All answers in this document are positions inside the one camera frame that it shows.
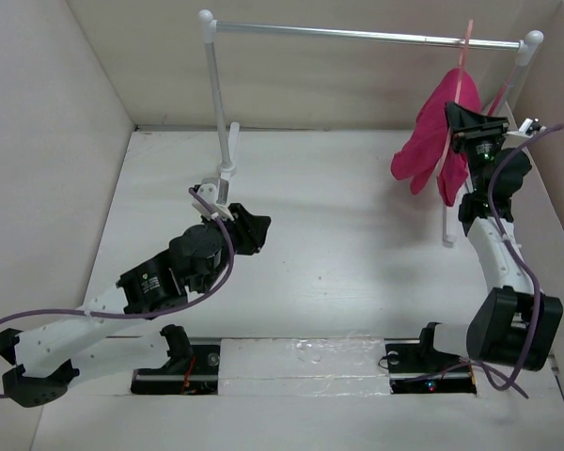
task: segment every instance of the table surface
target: table surface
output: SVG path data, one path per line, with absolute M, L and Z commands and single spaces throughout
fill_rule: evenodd
M 388 338 L 417 336 L 435 320 L 470 322 L 487 294 L 474 249 L 464 237 L 453 248 L 442 244 L 434 182 L 412 196 L 389 173 L 408 137 L 241 132 L 230 200 L 272 217 L 262 252 L 238 257 L 228 284 L 207 302 L 124 333 L 178 323 L 193 337 Z M 214 175 L 217 163 L 215 132 L 133 134 L 88 299 L 199 222 L 186 190 Z M 284 390 L 115 397 L 108 396 L 109 383 L 94 383 L 45 407 L 33 449 L 144 450 L 156 443 L 158 449 L 421 449 L 425 443 L 564 450 L 564 403 L 549 367 L 521 377 L 529 400 L 497 393 L 483 379 L 477 397 L 384 390 L 366 397 Z

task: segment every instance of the white pipe connector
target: white pipe connector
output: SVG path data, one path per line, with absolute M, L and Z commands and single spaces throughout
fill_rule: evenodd
M 198 18 L 203 25 L 203 40 L 206 44 L 215 42 L 215 28 L 217 21 L 213 19 L 213 14 L 208 9 L 203 9 L 198 13 Z
M 520 41 L 520 50 L 516 56 L 516 66 L 528 66 L 537 48 L 543 43 L 543 33 L 539 30 L 529 32 L 525 40 Z

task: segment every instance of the clear plastic tape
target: clear plastic tape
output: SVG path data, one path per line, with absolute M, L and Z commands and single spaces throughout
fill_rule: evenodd
M 390 395 L 378 366 L 381 338 L 222 341 L 222 396 L 371 397 Z

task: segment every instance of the magenta fabric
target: magenta fabric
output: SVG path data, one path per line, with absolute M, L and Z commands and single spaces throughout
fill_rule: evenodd
M 391 173 L 397 180 L 412 178 L 410 189 L 418 194 L 443 155 L 447 139 L 445 104 L 455 100 L 460 69 L 450 70 L 417 114 L 410 140 L 396 153 L 391 163 Z M 477 85 L 468 72 L 462 76 L 462 89 L 458 103 L 477 113 L 481 110 Z M 465 157 L 449 150 L 441 168 L 437 185 L 443 201 L 448 206 L 455 203 L 460 187 L 468 177 Z

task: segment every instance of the silver horizontal bar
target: silver horizontal bar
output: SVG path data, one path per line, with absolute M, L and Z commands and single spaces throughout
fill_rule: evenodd
M 402 35 L 374 31 L 334 30 L 304 26 L 263 25 L 260 23 L 233 23 L 217 21 L 215 30 L 222 33 L 254 33 L 266 35 L 293 35 L 343 39 L 361 39 L 396 44 L 430 45 L 435 47 L 462 47 L 462 38 L 441 38 L 422 35 Z M 470 39 L 468 46 L 480 50 L 511 50 L 517 52 L 521 43 L 505 40 Z

